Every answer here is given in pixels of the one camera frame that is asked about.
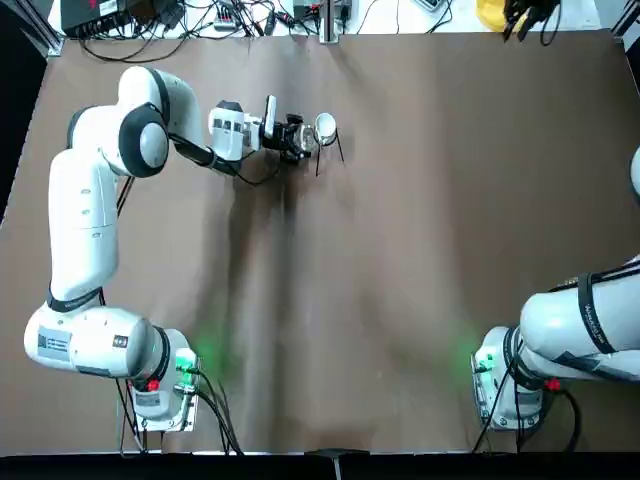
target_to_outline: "yellow object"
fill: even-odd
[[[476,0],[476,15],[480,21],[494,32],[502,32],[507,25],[504,18],[505,0]],[[526,15],[523,15],[518,24],[513,29],[514,32],[520,30]]]

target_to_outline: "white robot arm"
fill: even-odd
[[[638,196],[638,153],[630,174]],[[548,379],[640,381],[639,292],[640,255],[535,294],[522,309],[519,327],[491,329],[471,357],[483,422],[515,430],[519,418],[525,429],[536,426]]]
[[[237,110],[238,104],[221,102],[209,115],[209,149],[193,90],[168,73],[131,67],[120,79],[115,105],[73,116],[67,150],[51,163],[51,282],[47,300],[27,324],[25,351],[47,367],[129,380],[136,413],[162,430],[184,427],[185,402],[194,389],[186,370],[197,369],[197,359],[177,330],[104,305],[102,288],[118,266],[117,180],[159,173],[169,140],[198,165],[233,174],[229,164],[239,169],[245,152],[261,148],[263,140],[273,142],[274,128],[281,125],[273,97],[262,119]],[[302,126],[289,129],[294,130],[302,137]],[[268,148],[294,152],[284,136],[279,140]]]

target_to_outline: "metal frame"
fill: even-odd
[[[338,43],[335,0],[324,0],[320,15],[320,43]]]
[[[31,21],[33,27],[40,34],[41,40],[49,47],[49,56],[59,57],[64,44],[64,38],[49,24],[48,19],[43,18],[40,12],[33,6],[31,0],[15,0],[18,9]]]
[[[633,22],[640,17],[640,1],[631,0],[622,12],[622,16],[611,29],[614,37],[622,37],[631,28]]]

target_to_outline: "brown table surface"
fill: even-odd
[[[468,361],[486,331],[517,324],[529,295],[637,253],[640,101],[622,47],[606,31],[534,40],[202,40],[153,64],[191,84],[203,130],[219,100],[259,113],[267,94],[279,118],[329,111],[340,127],[345,165],[331,147],[318,178],[305,164],[260,188],[172,152],[120,219],[108,303],[188,335],[222,372],[245,450],[470,448]],[[116,449],[114,382],[46,370],[22,336],[50,276],[49,162],[74,111],[115,102],[125,67],[74,42],[49,64],[0,230],[1,453]],[[260,177],[265,159],[243,173]],[[571,389],[581,449],[640,447],[637,387]],[[572,417],[557,403],[529,448],[566,442]],[[164,447],[217,449],[217,436],[201,408],[196,432]]]

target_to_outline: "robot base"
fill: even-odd
[[[132,389],[139,431],[147,432],[190,432],[196,423],[198,396],[195,394],[197,384],[185,391],[177,388],[182,373],[176,370],[177,358],[185,352],[191,353],[187,339],[178,330],[165,330],[169,345],[170,358],[167,371],[155,392],[139,392]]]
[[[480,420],[484,425],[489,421],[498,390],[509,368],[515,351],[517,331],[506,327],[495,327],[484,338],[480,349],[471,355],[473,378],[473,398]],[[521,427],[535,427],[540,421],[542,409],[542,391],[528,390],[518,385],[518,406]],[[492,430],[517,430],[518,413],[516,410],[514,380],[507,375],[504,386],[497,398],[497,405],[489,424]]]

